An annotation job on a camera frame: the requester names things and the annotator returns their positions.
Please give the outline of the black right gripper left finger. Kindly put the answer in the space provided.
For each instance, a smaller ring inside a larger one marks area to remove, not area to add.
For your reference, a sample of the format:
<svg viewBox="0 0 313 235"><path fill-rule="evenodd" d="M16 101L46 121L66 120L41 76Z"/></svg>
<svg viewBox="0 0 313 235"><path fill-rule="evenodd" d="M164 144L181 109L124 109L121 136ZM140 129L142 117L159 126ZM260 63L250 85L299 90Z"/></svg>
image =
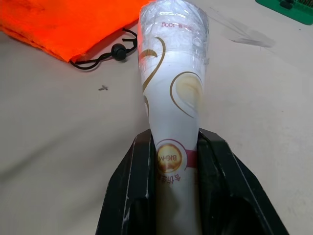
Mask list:
<svg viewBox="0 0 313 235"><path fill-rule="evenodd" d="M95 235L156 235L156 149L138 134L109 180Z"/></svg>

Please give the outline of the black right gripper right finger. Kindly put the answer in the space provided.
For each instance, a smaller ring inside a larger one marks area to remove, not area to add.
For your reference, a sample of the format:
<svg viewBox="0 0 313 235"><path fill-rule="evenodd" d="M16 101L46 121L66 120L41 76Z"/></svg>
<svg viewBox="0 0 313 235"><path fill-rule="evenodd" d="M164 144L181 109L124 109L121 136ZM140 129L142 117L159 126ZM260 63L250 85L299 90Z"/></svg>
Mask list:
<svg viewBox="0 0 313 235"><path fill-rule="evenodd" d="M197 151L203 235L289 235L257 177L223 138L200 130Z"/></svg>

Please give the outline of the white cosmetic tube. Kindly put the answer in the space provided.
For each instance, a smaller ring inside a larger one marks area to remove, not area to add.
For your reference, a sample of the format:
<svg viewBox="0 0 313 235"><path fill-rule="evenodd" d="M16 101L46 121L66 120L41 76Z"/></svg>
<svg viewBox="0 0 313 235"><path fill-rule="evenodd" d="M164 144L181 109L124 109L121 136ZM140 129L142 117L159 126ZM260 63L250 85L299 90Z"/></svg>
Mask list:
<svg viewBox="0 0 313 235"><path fill-rule="evenodd" d="M186 0L143 6L138 67L156 148L157 235L202 235L197 142L208 15Z"/></svg>

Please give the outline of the green mat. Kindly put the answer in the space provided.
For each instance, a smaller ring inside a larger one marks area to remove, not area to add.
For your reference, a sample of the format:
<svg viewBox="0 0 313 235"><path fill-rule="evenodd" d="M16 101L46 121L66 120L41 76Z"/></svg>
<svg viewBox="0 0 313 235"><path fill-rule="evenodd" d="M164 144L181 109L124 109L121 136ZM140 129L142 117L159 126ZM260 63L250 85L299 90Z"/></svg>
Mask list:
<svg viewBox="0 0 313 235"><path fill-rule="evenodd" d="M258 4L305 25L313 25L313 0L255 0Z"/></svg>

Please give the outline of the orange drawstring pouch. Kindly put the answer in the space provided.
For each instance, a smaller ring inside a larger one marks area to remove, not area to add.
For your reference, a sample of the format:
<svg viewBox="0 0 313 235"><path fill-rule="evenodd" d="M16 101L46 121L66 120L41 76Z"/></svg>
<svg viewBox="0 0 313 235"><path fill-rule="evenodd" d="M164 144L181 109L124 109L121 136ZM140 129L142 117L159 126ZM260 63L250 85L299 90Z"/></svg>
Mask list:
<svg viewBox="0 0 313 235"><path fill-rule="evenodd" d="M149 0L0 0L0 31L69 62L132 24Z"/></svg>

